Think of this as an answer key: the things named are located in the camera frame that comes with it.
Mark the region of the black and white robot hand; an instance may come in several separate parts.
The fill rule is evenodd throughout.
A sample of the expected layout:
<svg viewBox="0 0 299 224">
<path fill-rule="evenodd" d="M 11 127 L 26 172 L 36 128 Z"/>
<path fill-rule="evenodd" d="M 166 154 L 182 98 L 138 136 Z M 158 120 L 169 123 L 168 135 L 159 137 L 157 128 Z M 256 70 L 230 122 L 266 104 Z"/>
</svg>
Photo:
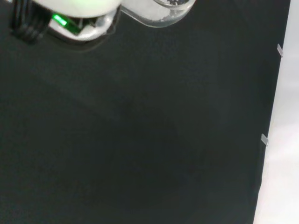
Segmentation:
<svg viewBox="0 0 299 224">
<path fill-rule="evenodd" d="M 92 47 L 114 31 L 120 0 L 7 0 L 10 34 L 27 44 L 49 35 L 58 42 Z"/>
</svg>

